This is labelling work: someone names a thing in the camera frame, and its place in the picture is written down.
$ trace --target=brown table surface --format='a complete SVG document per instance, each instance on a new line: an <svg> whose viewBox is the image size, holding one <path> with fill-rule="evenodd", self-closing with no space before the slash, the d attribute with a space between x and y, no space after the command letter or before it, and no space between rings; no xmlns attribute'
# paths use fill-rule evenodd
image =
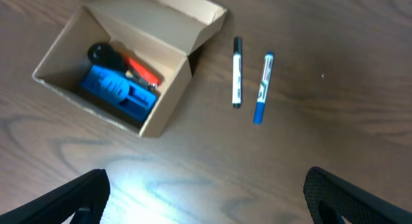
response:
<svg viewBox="0 0 412 224"><path fill-rule="evenodd" d="M302 189L312 166L411 211L412 0L213 1L229 9L226 23L150 139L32 80L79 0L0 0L0 213L105 168L102 223L311 223ZM267 50L276 64L255 126Z"/></svg>

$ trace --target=open cardboard box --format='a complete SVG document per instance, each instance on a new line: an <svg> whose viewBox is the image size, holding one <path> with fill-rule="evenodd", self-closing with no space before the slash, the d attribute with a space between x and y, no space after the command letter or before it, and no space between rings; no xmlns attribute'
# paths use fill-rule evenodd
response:
<svg viewBox="0 0 412 224"><path fill-rule="evenodd" d="M160 136L192 78L188 55L220 30L226 9L208 0L85 0L53 43L33 78L107 122L139 136ZM158 101L137 126L77 93L91 63L87 50L110 42L163 78Z"/></svg>

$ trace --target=orange handle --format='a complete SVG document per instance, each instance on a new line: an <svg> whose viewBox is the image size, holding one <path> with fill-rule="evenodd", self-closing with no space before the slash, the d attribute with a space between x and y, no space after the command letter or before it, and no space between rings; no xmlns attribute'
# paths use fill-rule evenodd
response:
<svg viewBox="0 0 412 224"><path fill-rule="evenodd" d="M125 57L126 63L129 64L144 80L151 86L159 86L160 80L152 74L148 69L143 67L139 62L133 60L131 57Z"/></svg>

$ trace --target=blue plastic tool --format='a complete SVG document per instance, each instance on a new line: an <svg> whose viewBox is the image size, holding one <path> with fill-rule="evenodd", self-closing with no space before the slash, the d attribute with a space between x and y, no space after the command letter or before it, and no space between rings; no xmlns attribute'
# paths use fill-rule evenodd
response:
<svg viewBox="0 0 412 224"><path fill-rule="evenodd" d="M120 72L93 65L81 87L144 122L156 104L157 96L125 79Z"/></svg>

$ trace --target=box flap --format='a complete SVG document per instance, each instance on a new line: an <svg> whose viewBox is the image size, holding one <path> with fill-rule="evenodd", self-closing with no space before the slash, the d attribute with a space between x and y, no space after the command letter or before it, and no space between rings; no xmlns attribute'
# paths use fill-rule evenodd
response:
<svg viewBox="0 0 412 224"><path fill-rule="evenodd" d="M186 55L220 29L226 13L207 0L98 0L86 6Z"/></svg>

